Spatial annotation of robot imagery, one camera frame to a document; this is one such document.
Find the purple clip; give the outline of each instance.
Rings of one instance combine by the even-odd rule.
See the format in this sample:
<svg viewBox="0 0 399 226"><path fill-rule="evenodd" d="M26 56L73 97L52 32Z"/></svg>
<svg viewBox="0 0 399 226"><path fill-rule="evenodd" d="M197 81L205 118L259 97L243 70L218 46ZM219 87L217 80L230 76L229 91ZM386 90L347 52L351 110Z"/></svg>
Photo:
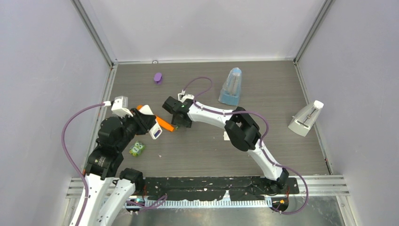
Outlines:
<svg viewBox="0 0 399 226"><path fill-rule="evenodd" d="M162 73L158 72L154 76L154 82L159 85L162 82Z"/></svg>

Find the orange stick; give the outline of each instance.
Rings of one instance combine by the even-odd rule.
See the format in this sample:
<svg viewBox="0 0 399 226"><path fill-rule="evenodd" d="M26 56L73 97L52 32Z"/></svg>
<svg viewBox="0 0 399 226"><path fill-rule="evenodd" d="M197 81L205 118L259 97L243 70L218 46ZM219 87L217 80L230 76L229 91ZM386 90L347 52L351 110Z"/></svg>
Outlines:
<svg viewBox="0 0 399 226"><path fill-rule="evenodd" d="M140 108L142 107L143 107L142 105L139 105L137 106L137 109L140 110ZM175 131L175 128L171 124L169 124L168 122L166 122L165 120L161 119L158 116L157 116L157 122L162 128L169 130L171 132Z"/></svg>

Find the green toy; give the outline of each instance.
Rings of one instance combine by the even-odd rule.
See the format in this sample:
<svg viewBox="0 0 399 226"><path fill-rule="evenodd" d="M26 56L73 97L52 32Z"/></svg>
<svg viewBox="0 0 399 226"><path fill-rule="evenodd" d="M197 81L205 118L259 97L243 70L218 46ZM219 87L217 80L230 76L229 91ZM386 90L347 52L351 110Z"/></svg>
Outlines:
<svg viewBox="0 0 399 226"><path fill-rule="evenodd" d="M137 157L137 156L141 155L141 153L143 152L144 149L145 149L145 145L143 145L139 141L136 141L135 145L133 145L130 148L129 153L132 154L132 156Z"/></svg>

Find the gray wood surface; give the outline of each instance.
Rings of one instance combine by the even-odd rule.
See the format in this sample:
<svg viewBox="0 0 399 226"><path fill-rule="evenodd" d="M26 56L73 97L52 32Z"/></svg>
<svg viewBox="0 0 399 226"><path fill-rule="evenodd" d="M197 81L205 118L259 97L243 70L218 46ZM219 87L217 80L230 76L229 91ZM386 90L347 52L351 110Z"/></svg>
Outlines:
<svg viewBox="0 0 399 226"><path fill-rule="evenodd" d="M314 129L301 137L290 129L292 116L306 105L292 62L223 62L223 63L174 63L119 65L112 88L111 99L127 96L129 107L149 105L152 111L171 122L172 115L162 108L168 96L176 97L191 79L208 76L213 88L199 101L222 109L234 106L218 102L222 84L229 71L239 67L243 71L239 105L265 116L270 124L265 143L276 160L304 175L327 174L327 167ZM156 85L154 74L161 72L163 82ZM209 86L207 80L194 82L187 93L197 94ZM265 131L264 123L253 116ZM139 157L124 152L125 160L119 170L134 168L147 177L177 176L251 176L262 171L245 152L235 149L223 140L223 130L201 122L192 128L179 128L171 133L164 130L161 137L152 140L150 135L136 136L146 149Z"/></svg>

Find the white wall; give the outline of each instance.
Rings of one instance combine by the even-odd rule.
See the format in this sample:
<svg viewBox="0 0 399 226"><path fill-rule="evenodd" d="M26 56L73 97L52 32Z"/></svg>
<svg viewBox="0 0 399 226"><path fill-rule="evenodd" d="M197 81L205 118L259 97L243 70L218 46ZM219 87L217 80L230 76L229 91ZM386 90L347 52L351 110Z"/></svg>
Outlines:
<svg viewBox="0 0 399 226"><path fill-rule="evenodd" d="M59 225L72 166L61 130L78 110L101 101L108 65L69 0L0 4L0 225ZM96 112L66 134L78 165Z"/></svg>
<svg viewBox="0 0 399 226"><path fill-rule="evenodd" d="M362 225L398 225L399 2L335 1L300 60Z"/></svg>
<svg viewBox="0 0 399 226"><path fill-rule="evenodd" d="M120 62L293 59L324 2L89 1Z"/></svg>

